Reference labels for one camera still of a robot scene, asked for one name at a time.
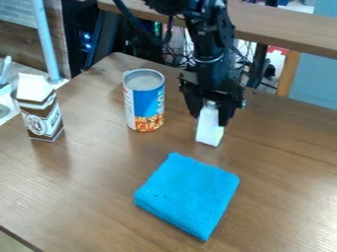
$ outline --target blue sponge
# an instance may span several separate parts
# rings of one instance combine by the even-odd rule
[[[172,153],[135,192],[135,204],[206,241],[238,184],[235,174]]]

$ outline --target blue light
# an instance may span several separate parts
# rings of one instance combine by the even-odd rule
[[[88,50],[92,48],[92,46],[89,43],[86,43],[85,46]]]
[[[85,33],[83,33],[83,38],[86,39],[86,40],[89,40],[92,37],[90,36],[89,33],[85,32]]]

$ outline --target can label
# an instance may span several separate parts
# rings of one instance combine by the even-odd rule
[[[140,132],[158,130],[164,124],[165,86],[151,91],[123,89],[127,125]]]

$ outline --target white wall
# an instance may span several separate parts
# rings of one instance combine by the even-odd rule
[[[33,0],[0,0],[0,20],[36,28]]]

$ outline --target tin can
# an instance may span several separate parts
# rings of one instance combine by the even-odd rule
[[[164,124],[165,77],[151,69],[123,73],[122,85],[127,125],[136,131],[151,132]]]

